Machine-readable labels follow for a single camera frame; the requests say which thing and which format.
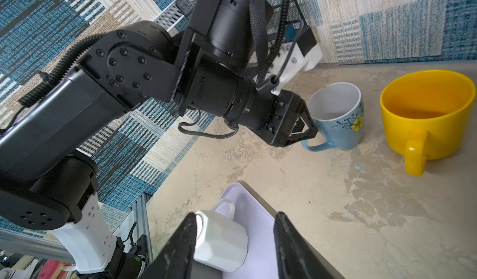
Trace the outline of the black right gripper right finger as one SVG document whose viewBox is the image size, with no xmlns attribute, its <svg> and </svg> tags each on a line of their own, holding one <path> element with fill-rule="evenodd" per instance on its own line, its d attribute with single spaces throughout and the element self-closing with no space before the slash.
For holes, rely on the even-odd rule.
<svg viewBox="0 0 477 279">
<path fill-rule="evenodd" d="M 275 216 L 273 227 L 278 276 L 281 279 L 342 279 L 323 256 L 309 245 L 283 212 Z"/>
</svg>

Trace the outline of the yellow mug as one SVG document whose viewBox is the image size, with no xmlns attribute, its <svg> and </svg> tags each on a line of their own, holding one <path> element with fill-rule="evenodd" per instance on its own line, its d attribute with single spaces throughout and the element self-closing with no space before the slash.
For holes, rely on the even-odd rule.
<svg viewBox="0 0 477 279">
<path fill-rule="evenodd" d="M 385 87 L 380 95 L 385 138 L 404 157 L 409 175 L 422 176 L 428 161 L 460 148 L 476 96 L 469 77 L 449 70 L 414 72 Z"/>
</svg>

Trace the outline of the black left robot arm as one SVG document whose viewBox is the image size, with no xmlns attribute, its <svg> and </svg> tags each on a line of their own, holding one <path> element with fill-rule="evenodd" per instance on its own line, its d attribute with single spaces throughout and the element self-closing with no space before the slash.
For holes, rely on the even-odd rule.
<svg viewBox="0 0 477 279">
<path fill-rule="evenodd" d="M 305 101 L 273 89 L 272 72 L 292 0 L 281 0 L 278 30 L 266 0 L 197 0 L 184 33 L 140 21 L 74 44 L 20 103 L 28 108 L 1 131 L 1 216 L 53 233 L 82 279 L 136 279 L 142 249 L 124 252 L 98 207 L 96 163 L 78 146 L 148 99 L 222 117 L 273 147 L 316 136 Z"/>
</svg>

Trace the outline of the teal dotted floral mug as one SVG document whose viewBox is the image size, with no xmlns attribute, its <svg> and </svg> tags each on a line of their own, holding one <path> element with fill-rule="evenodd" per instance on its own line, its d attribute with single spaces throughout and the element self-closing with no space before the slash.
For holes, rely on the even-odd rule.
<svg viewBox="0 0 477 279">
<path fill-rule="evenodd" d="M 312 95 L 308 110 L 326 142 L 309 146 L 307 151 L 320 152 L 338 148 L 346 151 L 357 146 L 364 135 L 364 104 L 360 89 L 351 83 L 330 84 Z"/>
</svg>

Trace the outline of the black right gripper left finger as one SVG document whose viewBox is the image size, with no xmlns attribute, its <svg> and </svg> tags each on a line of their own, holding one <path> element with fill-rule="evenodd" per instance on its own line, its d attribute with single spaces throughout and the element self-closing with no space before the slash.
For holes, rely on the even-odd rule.
<svg viewBox="0 0 477 279">
<path fill-rule="evenodd" d="M 190 279 L 196 239 L 196 215 L 188 213 L 139 279 Z"/>
</svg>

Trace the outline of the white pink mug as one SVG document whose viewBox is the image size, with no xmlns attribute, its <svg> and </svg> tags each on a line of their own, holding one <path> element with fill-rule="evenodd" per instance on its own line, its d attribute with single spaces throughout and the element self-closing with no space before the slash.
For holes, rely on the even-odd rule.
<svg viewBox="0 0 477 279">
<path fill-rule="evenodd" d="M 234 221 L 235 213 L 234 202 L 226 198 L 221 198 L 208 211 L 195 213 L 195 261 L 227 273 L 243 265 L 248 253 L 248 235 Z"/>
</svg>

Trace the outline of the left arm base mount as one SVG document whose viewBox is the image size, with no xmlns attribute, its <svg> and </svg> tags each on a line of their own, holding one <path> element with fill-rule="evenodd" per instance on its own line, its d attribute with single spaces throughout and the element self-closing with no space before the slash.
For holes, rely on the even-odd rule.
<svg viewBox="0 0 477 279">
<path fill-rule="evenodd" d="M 104 271 L 93 274 L 77 273 L 80 279 L 137 279 L 145 269 L 147 258 L 146 236 L 143 234 L 134 242 L 133 232 L 137 226 L 135 221 L 130 228 L 126 242 L 132 249 L 124 252 L 124 241 L 117 238 L 116 248 L 110 263 Z"/>
</svg>

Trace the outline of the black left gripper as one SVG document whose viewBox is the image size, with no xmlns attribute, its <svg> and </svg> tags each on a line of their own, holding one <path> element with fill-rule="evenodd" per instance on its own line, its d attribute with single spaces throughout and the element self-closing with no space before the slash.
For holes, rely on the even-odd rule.
<svg viewBox="0 0 477 279">
<path fill-rule="evenodd" d="M 288 147 L 316 137 L 318 127 L 299 95 L 282 90 L 273 101 L 273 111 L 257 130 L 260 139 L 273 147 Z"/>
</svg>

